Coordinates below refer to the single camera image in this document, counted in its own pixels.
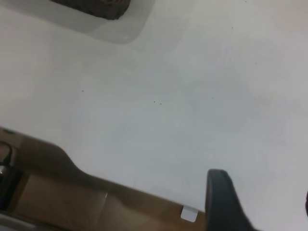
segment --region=black cable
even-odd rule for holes
[[[11,159],[12,159],[12,154],[13,154],[13,147],[5,142],[5,141],[0,141],[0,145],[3,145],[5,147],[7,147],[9,149],[9,152],[7,154],[7,156],[4,158],[4,160],[2,162],[0,162],[0,165],[4,165],[4,166],[10,166],[10,163],[11,163]]]

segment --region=beige floor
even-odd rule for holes
[[[15,164],[30,174],[14,213],[74,231],[203,231],[181,206],[80,172],[61,149],[0,130],[18,150]],[[6,150],[0,147],[0,154]]]

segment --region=small white tag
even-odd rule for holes
[[[184,206],[181,218],[190,222],[195,222],[198,215],[198,210]]]

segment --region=white tabletop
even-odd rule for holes
[[[305,0],[132,0],[106,21],[1,0],[0,125],[199,210],[222,168],[256,228],[306,231],[307,12]]]

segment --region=wicker basket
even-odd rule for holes
[[[127,10],[130,0],[52,0],[96,17],[114,20]]]

